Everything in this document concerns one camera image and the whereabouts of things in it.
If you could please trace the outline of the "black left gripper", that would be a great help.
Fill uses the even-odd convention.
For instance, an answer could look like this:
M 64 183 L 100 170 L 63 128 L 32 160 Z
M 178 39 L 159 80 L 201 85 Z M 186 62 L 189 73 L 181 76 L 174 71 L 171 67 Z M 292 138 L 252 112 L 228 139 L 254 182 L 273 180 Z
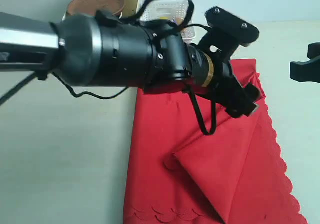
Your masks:
M 211 111 L 216 114 L 216 104 L 225 107 L 232 118 L 251 116 L 258 108 L 259 89 L 252 83 L 242 85 L 234 75 L 230 61 L 224 62 L 218 56 L 211 56 L 214 73 L 210 83 Z

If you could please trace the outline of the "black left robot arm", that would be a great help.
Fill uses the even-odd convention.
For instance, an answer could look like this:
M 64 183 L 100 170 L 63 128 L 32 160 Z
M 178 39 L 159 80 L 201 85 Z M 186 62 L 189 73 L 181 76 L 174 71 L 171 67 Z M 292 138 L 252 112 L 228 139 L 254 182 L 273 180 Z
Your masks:
M 251 115 L 259 91 L 243 86 L 230 62 L 179 33 L 163 36 L 168 21 L 127 24 L 105 12 L 74 15 L 59 23 L 0 15 L 0 69 L 30 71 L 45 80 L 56 74 L 70 86 L 125 86 L 147 94 L 187 92 Z

